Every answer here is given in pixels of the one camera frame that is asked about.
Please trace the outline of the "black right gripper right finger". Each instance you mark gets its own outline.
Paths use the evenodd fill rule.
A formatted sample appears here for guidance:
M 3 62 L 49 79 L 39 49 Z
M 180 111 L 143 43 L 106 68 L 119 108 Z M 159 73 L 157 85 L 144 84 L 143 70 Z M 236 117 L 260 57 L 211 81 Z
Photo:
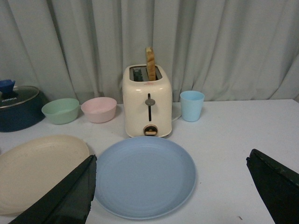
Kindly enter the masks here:
M 276 224 L 299 222 L 299 174 L 257 149 L 246 158 L 256 189 Z

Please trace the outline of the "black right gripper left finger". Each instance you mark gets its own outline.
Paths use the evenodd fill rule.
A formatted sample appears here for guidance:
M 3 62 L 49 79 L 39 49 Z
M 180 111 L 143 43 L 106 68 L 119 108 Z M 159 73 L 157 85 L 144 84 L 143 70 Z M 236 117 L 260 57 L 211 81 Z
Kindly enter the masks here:
M 97 157 L 90 155 L 12 224 L 84 224 L 96 187 Z

